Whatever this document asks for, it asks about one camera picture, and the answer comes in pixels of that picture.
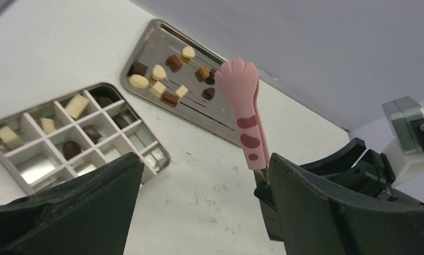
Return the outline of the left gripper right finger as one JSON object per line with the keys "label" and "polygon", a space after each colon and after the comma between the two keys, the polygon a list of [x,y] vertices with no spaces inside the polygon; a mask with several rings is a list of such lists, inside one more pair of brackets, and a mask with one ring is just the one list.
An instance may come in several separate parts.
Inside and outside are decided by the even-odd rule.
{"label": "left gripper right finger", "polygon": [[279,154],[271,185],[256,188],[268,237],[287,254],[424,254],[424,203],[399,190],[373,198],[306,171]]}

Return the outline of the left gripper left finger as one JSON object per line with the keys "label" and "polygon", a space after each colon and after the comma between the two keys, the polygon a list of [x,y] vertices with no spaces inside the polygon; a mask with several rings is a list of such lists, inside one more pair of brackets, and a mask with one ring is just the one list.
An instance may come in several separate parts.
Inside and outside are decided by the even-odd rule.
{"label": "left gripper left finger", "polygon": [[130,152],[0,205],[0,254],[123,254],[144,167]]}

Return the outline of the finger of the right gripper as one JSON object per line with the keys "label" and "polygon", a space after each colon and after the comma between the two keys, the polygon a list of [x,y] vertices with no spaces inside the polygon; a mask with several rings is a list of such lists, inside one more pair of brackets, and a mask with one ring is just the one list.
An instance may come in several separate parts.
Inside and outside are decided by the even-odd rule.
{"label": "finger of the right gripper", "polygon": [[300,166],[300,174],[311,183],[366,183],[360,165],[353,166],[366,150],[362,139],[354,138],[337,152]]}

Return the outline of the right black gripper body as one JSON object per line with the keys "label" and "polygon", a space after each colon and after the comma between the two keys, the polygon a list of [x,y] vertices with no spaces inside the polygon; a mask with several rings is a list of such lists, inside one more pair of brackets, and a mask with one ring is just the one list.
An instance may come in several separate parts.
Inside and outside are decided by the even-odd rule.
{"label": "right black gripper body", "polygon": [[395,177],[387,157],[371,149],[338,159],[324,178],[372,198],[424,208],[424,202],[393,188]]}

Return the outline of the dark oval chocolate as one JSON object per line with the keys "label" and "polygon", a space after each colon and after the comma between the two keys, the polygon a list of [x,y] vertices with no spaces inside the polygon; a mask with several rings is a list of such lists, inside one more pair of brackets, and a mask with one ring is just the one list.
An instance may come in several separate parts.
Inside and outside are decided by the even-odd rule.
{"label": "dark oval chocolate", "polygon": [[75,141],[67,141],[62,146],[62,153],[66,160],[70,160],[71,158],[77,156],[82,152],[81,146]]}

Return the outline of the white chocolate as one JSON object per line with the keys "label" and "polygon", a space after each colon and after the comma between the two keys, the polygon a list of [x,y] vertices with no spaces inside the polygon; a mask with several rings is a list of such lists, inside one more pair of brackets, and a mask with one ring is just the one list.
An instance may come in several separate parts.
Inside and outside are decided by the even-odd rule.
{"label": "white chocolate", "polygon": [[70,117],[72,117],[74,120],[77,120],[88,104],[88,98],[80,94],[76,94],[65,106],[65,111]]}
{"label": "white chocolate", "polygon": [[14,150],[23,145],[21,138],[7,125],[0,128],[0,140],[9,150]]}
{"label": "white chocolate", "polygon": [[51,134],[57,130],[55,121],[52,118],[41,118],[40,127],[45,134]]}

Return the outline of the pink cat paw tongs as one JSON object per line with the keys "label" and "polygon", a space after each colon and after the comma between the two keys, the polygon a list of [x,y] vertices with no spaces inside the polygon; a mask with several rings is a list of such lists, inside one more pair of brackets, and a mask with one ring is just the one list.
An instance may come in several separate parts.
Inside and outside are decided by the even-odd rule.
{"label": "pink cat paw tongs", "polygon": [[214,78],[233,111],[248,169],[266,168],[270,154],[257,107],[257,68],[253,63],[245,63],[237,58],[223,63]]}

